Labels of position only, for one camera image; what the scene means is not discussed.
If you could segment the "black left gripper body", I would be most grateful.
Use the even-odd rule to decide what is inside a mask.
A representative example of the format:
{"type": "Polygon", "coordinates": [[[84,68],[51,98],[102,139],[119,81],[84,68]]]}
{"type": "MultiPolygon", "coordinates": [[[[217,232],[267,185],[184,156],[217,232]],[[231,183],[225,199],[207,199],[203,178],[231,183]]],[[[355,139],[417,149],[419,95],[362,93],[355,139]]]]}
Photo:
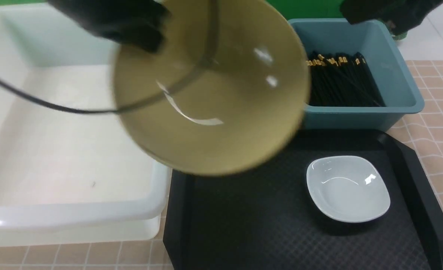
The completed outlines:
{"type": "Polygon", "coordinates": [[[93,36],[133,45],[148,53],[162,46],[165,5],[154,0],[49,0],[49,5],[93,36]]]}

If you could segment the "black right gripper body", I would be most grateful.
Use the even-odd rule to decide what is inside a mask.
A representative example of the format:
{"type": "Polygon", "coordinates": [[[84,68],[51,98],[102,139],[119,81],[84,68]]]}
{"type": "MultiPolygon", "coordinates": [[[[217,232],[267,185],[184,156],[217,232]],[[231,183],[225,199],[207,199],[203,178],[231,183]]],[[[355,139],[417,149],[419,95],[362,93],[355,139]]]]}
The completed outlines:
{"type": "Polygon", "coordinates": [[[352,25],[381,21],[394,35],[419,26],[443,0],[344,0],[340,13],[352,25]]]}

